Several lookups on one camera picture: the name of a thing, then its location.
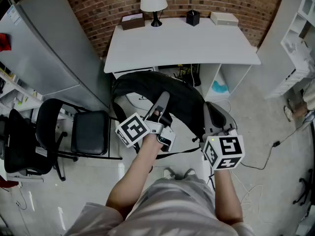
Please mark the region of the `black pen holder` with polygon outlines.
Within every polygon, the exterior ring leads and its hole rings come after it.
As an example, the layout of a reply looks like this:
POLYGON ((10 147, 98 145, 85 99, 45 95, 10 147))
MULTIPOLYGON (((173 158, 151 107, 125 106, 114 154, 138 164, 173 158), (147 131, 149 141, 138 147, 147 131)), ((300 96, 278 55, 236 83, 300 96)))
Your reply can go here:
POLYGON ((200 22, 200 12, 195 10, 190 10, 186 14, 186 23, 195 27, 200 22))

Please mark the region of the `person's light shirt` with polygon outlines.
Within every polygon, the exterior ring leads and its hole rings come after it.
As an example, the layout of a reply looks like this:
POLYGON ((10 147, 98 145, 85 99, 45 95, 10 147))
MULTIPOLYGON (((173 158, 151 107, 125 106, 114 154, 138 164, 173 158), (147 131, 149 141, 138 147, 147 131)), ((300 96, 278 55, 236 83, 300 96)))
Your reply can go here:
POLYGON ((86 203, 64 236, 254 236, 244 222, 228 225, 215 215, 214 194, 195 175, 161 178, 123 219, 113 208, 86 203))

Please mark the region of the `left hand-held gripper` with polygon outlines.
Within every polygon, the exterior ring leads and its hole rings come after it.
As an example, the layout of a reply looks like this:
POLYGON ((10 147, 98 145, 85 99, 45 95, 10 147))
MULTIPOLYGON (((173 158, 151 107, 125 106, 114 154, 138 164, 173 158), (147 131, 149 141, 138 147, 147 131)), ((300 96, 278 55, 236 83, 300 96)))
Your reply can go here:
MULTIPOLYGON (((165 111, 169 98, 169 92, 164 91, 153 105, 153 111, 165 111)), ((176 139, 176 134, 170 127, 159 122, 143 120, 138 113, 134 113, 119 124, 115 132, 127 148, 134 146, 147 134, 155 134, 158 142, 163 144, 161 150, 171 152, 176 139)))

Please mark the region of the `white table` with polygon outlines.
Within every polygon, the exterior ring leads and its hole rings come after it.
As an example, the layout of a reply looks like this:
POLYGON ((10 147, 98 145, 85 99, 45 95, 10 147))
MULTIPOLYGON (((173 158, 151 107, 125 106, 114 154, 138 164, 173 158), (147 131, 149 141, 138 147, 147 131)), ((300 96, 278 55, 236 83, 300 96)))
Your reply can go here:
POLYGON ((199 64, 200 90, 206 101, 228 99, 253 65, 261 62, 254 47, 236 26, 217 26, 202 18, 197 26, 184 18, 162 19, 162 26, 123 30, 116 26, 104 72, 116 77, 166 65, 199 64), (229 91, 216 93, 214 81, 229 91))

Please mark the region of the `person's left forearm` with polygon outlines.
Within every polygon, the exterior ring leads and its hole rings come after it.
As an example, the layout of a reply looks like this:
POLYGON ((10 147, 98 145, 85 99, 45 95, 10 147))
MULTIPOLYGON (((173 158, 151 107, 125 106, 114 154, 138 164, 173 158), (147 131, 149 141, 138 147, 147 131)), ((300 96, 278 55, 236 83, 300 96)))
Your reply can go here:
POLYGON ((118 211, 123 219, 126 219, 140 198, 161 148, 162 144, 158 142, 157 135, 146 135, 131 166, 111 190, 106 206, 118 211))

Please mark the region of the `teal cloth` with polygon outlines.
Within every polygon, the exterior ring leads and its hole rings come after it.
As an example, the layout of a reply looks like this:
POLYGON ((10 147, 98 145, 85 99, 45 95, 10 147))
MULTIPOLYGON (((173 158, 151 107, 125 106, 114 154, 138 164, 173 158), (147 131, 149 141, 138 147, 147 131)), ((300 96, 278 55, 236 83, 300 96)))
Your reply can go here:
POLYGON ((214 81, 212 84, 212 89, 216 93, 226 93, 229 91, 228 86, 226 84, 220 84, 218 81, 214 81))

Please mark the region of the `white small drawer box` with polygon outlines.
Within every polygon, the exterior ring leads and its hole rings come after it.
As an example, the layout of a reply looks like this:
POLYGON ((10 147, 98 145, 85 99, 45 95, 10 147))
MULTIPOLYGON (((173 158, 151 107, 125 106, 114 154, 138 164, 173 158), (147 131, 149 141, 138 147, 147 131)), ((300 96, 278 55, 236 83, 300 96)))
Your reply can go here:
POLYGON ((231 13, 211 12, 210 19, 217 26, 238 26, 238 19, 231 13))

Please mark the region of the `black folding chair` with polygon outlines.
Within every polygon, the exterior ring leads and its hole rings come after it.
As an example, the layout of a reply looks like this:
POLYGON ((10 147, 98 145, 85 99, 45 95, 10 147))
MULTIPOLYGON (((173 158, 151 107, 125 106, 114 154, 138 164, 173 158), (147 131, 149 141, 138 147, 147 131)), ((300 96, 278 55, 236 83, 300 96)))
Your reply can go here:
POLYGON ((116 119, 110 117, 104 110, 90 111, 56 98, 47 99, 41 104, 35 124, 35 137, 39 145, 47 151, 47 154, 54 158, 55 162, 52 168, 57 171, 61 181, 65 181, 65 177, 61 175, 59 157, 72 159, 74 162, 79 157, 107 160, 123 159, 121 156, 112 157, 110 155, 112 120, 116 119), (59 149, 62 139, 67 136, 65 131, 62 132, 58 140, 55 140, 58 115, 64 105, 76 110, 73 118, 70 152, 59 149))

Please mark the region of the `black chair base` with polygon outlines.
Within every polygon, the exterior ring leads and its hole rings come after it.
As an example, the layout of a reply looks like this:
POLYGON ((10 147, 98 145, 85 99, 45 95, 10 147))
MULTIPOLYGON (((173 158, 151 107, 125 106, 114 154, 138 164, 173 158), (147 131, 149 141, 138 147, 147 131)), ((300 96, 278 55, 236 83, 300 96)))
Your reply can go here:
POLYGON ((300 203, 300 206, 303 206, 306 203, 308 197, 310 197, 311 205, 315 205, 315 174, 313 169, 309 169, 308 173, 308 180, 305 178, 299 178, 299 182, 303 184, 304 190, 300 197, 292 202, 293 205, 299 203, 301 199, 304 198, 303 202, 300 203))

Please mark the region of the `large grey cabinet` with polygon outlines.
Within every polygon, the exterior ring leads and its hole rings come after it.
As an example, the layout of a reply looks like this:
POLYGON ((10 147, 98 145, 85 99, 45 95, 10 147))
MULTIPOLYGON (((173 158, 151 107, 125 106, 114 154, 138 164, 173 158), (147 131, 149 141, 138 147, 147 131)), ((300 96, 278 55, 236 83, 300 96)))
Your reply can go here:
POLYGON ((108 110, 111 77, 67 0, 7 0, 0 33, 10 50, 0 62, 45 99, 108 110))

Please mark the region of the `black bag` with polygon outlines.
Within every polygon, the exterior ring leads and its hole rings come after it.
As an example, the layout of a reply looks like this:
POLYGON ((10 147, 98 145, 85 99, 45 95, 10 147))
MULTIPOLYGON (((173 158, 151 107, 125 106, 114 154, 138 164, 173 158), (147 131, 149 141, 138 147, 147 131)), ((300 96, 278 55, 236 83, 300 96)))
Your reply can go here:
MULTIPOLYGON (((151 120, 162 123, 171 128, 172 117, 182 121, 189 130, 202 143, 205 135, 203 105, 206 102, 199 91, 188 83, 172 78, 159 72, 132 72, 120 76, 114 83, 111 95, 111 103, 114 113, 121 124, 128 117, 115 99, 118 96, 126 96, 129 93, 136 93, 144 96, 152 102, 152 107, 142 117, 143 120, 151 120), (170 98, 165 111, 159 111, 156 116, 153 105, 161 94, 167 91, 170 98)), ((140 150, 138 142, 131 146, 136 151, 140 150)), ((164 152, 157 156, 158 159, 173 155, 172 152, 164 152)))

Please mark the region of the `cluttered white shelf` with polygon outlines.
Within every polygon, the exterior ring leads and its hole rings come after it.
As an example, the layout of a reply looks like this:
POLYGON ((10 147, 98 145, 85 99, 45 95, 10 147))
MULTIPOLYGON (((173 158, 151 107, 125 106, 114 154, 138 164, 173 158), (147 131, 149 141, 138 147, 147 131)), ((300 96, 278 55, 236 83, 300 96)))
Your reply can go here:
POLYGON ((0 114, 8 115, 12 109, 28 111, 41 104, 42 95, 0 62, 0 114))

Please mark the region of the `person's right forearm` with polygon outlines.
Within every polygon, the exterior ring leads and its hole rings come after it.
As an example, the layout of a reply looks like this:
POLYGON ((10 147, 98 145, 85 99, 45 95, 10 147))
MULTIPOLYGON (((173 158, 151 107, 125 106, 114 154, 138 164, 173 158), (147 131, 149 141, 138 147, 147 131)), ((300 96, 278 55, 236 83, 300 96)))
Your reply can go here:
POLYGON ((229 170, 215 171, 214 177, 217 219, 228 225, 244 222, 241 203, 237 197, 229 170))

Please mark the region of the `white shade table lamp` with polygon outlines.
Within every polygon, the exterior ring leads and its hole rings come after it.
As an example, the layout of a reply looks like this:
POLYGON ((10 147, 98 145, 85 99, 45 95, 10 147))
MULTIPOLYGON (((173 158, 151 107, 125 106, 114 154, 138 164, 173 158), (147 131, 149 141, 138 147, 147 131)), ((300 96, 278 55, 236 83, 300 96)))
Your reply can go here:
POLYGON ((160 27, 162 25, 158 16, 158 11, 163 11, 167 7, 168 3, 166 0, 141 0, 140 2, 140 9, 143 12, 153 13, 152 27, 160 27))

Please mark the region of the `red cloth item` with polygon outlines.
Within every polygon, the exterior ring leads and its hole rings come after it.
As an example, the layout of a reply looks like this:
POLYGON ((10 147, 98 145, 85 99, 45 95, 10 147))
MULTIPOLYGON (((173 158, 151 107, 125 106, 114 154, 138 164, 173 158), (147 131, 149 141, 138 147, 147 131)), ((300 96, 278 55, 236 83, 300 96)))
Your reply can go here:
POLYGON ((5 33, 0 33, 0 52, 11 51, 9 36, 5 33))

